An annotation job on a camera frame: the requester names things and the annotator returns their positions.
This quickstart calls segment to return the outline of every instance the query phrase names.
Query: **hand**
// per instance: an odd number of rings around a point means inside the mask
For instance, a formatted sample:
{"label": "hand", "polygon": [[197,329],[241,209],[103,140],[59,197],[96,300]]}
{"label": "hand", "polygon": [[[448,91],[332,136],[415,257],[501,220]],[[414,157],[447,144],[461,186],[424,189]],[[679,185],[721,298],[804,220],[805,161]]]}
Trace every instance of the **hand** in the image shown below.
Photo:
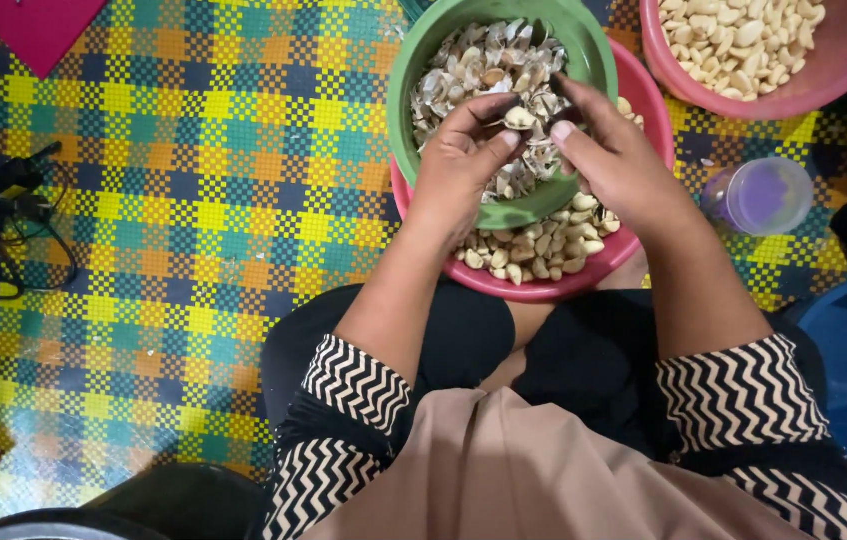
{"label": "hand", "polygon": [[453,247],[474,228],[490,178],[524,152],[519,133],[484,129],[520,104],[516,94],[489,94],[457,105],[423,149],[405,220]]}
{"label": "hand", "polygon": [[[664,165],[636,124],[595,88],[556,74],[555,91],[573,108],[550,129],[550,140],[580,171],[581,190],[590,191],[640,236],[669,221],[669,215],[695,204]],[[577,129],[585,123],[591,136]]]}

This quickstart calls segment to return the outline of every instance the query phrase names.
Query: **black pants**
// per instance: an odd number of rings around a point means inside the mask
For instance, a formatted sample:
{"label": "black pants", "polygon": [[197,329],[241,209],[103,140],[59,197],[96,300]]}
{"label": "black pants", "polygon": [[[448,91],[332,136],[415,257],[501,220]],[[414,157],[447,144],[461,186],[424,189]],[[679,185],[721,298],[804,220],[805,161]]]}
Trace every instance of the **black pants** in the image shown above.
{"label": "black pants", "polygon": [[[323,293],[270,331],[260,371],[272,429],[284,421],[314,351],[360,288]],[[797,345],[801,373],[825,407],[823,360],[814,342],[783,317],[767,319]],[[415,402],[433,390],[479,386],[510,355],[514,338],[503,300],[441,281],[423,337]],[[649,290],[592,292],[558,305],[527,345],[526,357],[526,371],[512,388],[530,405],[560,406],[601,436],[656,460],[680,448],[656,383],[657,330]],[[409,433],[412,410],[406,416]]]}

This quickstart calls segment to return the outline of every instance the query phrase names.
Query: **forearm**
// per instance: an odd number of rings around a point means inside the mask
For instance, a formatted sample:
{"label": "forearm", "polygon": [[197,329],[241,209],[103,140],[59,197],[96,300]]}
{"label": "forearm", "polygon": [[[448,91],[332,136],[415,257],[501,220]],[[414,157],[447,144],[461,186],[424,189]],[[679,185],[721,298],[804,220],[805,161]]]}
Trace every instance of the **forearm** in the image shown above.
{"label": "forearm", "polygon": [[450,241],[405,224],[333,334],[417,380],[430,304]]}
{"label": "forearm", "polygon": [[662,360],[773,334],[707,219],[687,200],[667,227],[638,232],[647,253]]}

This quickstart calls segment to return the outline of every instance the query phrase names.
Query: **pink object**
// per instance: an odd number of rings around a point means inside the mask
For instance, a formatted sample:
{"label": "pink object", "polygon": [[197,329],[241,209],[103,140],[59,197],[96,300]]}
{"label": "pink object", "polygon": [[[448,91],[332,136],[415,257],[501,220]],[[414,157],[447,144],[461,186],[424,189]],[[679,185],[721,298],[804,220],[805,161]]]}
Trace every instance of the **pink object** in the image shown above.
{"label": "pink object", "polygon": [[38,79],[70,51],[107,0],[0,0],[0,39]]}
{"label": "pink object", "polygon": [[[630,101],[635,113],[643,115],[647,139],[667,167],[673,169],[673,130],[670,127],[664,96],[657,90],[657,83],[634,55],[612,39],[609,44],[616,60],[620,95]],[[405,217],[414,192],[407,185],[393,158],[390,160],[390,183],[393,186],[396,209],[400,212],[400,217]],[[491,276],[486,270],[472,270],[454,257],[449,257],[443,264],[443,272],[455,282],[491,296],[524,303],[552,302],[596,286],[630,259],[641,246],[640,240],[637,240],[637,236],[627,227],[621,227],[619,231],[604,238],[604,244],[604,251],[586,259],[583,271],[564,275],[559,281],[540,279],[516,286],[508,280]]]}
{"label": "pink object", "polygon": [[647,66],[673,95],[723,117],[776,120],[815,111],[847,92],[847,0],[826,0],[826,19],[813,34],[806,67],[775,92],[744,103],[707,90],[670,53],[658,2],[640,0]]}

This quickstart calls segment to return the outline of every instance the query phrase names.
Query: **floor mat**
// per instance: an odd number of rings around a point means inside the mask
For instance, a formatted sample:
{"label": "floor mat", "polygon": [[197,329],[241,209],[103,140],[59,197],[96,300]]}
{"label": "floor mat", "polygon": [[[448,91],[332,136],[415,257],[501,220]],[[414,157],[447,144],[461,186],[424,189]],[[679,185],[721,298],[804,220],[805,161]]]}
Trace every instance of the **floor mat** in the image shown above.
{"label": "floor mat", "polygon": [[[586,4],[639,49],[637,0]],[[399,226],[384,103],[406,31],[396,0],[111,0],[48,80],[0,43],[0,161],[63,143],[45,193],[75,181],[58,227],[81,265],[63,292],[0,305],[0,517],[79,506],[152,463],[262,477],[267,332],[365,281]],[[667,103],[695,193],[770,155],[816,177],[792,234],[728,236],[763,308],[847,278],[827,229],[847,116],[748,124]],[[35,280],[67,270],[50,240],[26,257]]]}

